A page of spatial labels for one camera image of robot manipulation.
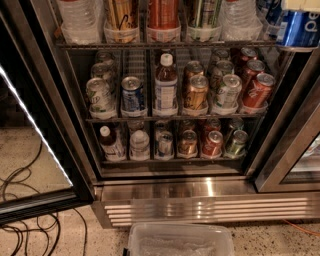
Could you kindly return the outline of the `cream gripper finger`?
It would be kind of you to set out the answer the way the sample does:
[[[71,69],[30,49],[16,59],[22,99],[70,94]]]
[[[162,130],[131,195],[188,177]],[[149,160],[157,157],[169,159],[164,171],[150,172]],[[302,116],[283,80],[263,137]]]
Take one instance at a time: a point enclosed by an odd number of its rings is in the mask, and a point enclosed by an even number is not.
[[[282,0],[283,10],[320,13],[320,0]]]

